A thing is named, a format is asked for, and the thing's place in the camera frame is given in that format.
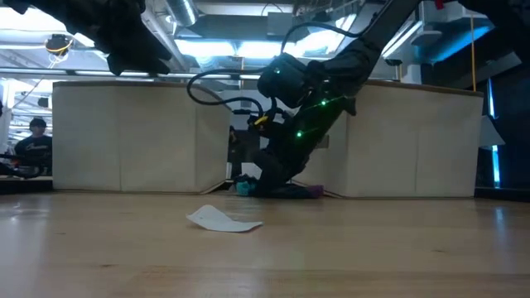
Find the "blue light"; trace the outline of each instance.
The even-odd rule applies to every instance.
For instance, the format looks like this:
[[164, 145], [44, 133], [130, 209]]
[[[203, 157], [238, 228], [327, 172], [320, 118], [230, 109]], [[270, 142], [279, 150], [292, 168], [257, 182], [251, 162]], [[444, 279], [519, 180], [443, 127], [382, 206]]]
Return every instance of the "blue light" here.
[[[488, 26], [482, 26], [475, 28], [475, 40], [478, 40], [480, 37], [482, 37], [484, 34], [488, 33], [488, 31], [491, 30]], [[437, 54], [434, 54], [433, 60], [434, 61], [442, 61], [445, 60], [452, 55], [454, 55], [459, 50], [464, 49], [471, 43], [471, 31], [467, 31], [466, 33], [460, 34], [459, 36], [456, 36], [455, 39], [448, 43], [445, 46], [442, 46], [439, 51], [437, 51]]]
[[[488, 79], [488, 110], [489, 115], [495, 118], [494, 89], [491, 79]], [[494, 166], [494, 187], [500, 187], [499, 148], [497, 145], [491, 147], [491, 158]]]

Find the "wooden surface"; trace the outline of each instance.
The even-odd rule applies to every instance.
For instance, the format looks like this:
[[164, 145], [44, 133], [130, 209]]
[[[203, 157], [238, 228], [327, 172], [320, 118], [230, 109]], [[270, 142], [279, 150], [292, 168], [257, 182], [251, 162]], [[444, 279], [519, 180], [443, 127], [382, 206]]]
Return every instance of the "wooden surface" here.
[[[204, 204], [251, 233], [186, 221]], [[0, 296], [528, 297], [530, 205], [471, 199], [0, 197]]]

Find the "ceiling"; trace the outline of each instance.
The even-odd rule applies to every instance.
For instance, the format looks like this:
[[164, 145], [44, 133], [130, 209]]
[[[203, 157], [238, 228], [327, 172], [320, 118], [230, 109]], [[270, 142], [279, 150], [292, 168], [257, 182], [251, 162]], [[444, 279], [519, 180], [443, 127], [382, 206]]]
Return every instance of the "ceiling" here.
[[[195, 0], [192, 3], [199, 17], [192, 26], [183, 27], [175, 22], [174, 18], [178, 17], [170, 9], [179, 2], [168, 1], [173, 2], [168, 5], [166, 0], [147, 0], [148, 13], [142, 17], [146, 26], [173, 54], [171, 71], [178, 73], [217, 68], [260, 68], [279, 53], [279, 40], [293, 24], [315, 17], [318, 19], [322, 12], [327, 11], [328, 23], [358, 32], [369, 24], [373, 14], [382, 6], [382, 1], [369, 0], [276, 0], [274, 4], [267, 0]], [[441, 53], [441, 49], [452, 47], [451, 38], [454, 35], [465, 36], [469, 33], [471, 13], [461, 7], [437, 11], [433, 5], [429, 2], [420, 6], [418, 12], [410, 17], [407, 25], [398, 33], [400, 38], [393, 41], [399, 45], [389, 46], [386, 58], [403, 60], [405, 64], [418, 64], [435, 63], [452, 55], [448, 50]], [[476, 17], [479, 19], [479, 28], [491, 27], [487, 19]], [[430, 40], [420, 38], [426, 31], [439, 33]], [[9, 7], [0, 7], [0, 68], [53, 67], [62, 70], [108, 71], [105, 55], [92, 47], [94, 43], [91, 40], [80, 35], [73, 36], [74, 43], [67, 59], [53, 63], [56, 61], [46, 52], [44, 43], [54, 33], [70, 36], [62, 23], [40, 11], [32, 9], [25, 15], [19, 15]], [[330, 31], [299, 30], [290, 40], [287, 51], [303, 62], [325, 60], [333, 57], [349, 41], [351, 39]], [[415, 46], [413, 42], [420, 42], [420, 45]], [[465, 41], [461, 43], [462, 47], [466, 46]], [[398, 74], [396, 67], [380, 60], [372, 78], [398, 79]], [[39, 98], [51, 95], [51, 77], [31, 71], [24, 75], [25, 79], [12, 74], [5, 74], [4, 77], [11, 78], [11, 82], [20, 82], [14, 84], [17, 100], [23, 97], [23, 91], [29, 91], [35, 83], [40, 82], [32, 95], [13, 110], [15, 127], [11, 132], [16, 137], [20, 131], [18, 126], [27, 126], [33, 114], [46, 116], [51, 112], [50, 108], [39, 108], [38, 104]], [[205, 80], [202, 84], [219, 92], [255, 89], [253, 82], [240, 84], [238, 81]]]

